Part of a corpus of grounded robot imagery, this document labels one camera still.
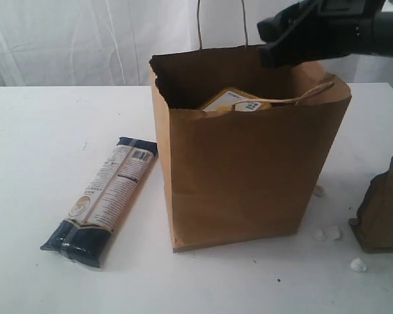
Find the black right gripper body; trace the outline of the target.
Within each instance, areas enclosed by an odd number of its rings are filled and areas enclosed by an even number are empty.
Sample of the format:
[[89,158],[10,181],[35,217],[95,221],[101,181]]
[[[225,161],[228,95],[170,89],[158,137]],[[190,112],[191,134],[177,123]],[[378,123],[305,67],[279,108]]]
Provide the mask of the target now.
[[373,54],[373,1],[301,1],[301,60]]

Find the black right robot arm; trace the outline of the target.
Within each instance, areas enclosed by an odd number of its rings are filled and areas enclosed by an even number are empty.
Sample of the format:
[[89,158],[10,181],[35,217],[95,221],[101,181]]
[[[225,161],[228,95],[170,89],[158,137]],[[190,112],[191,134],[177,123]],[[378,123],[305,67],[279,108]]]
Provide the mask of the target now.
[[393,57],[393,1],[300,1],[257,23],[264,67],[351,54]]

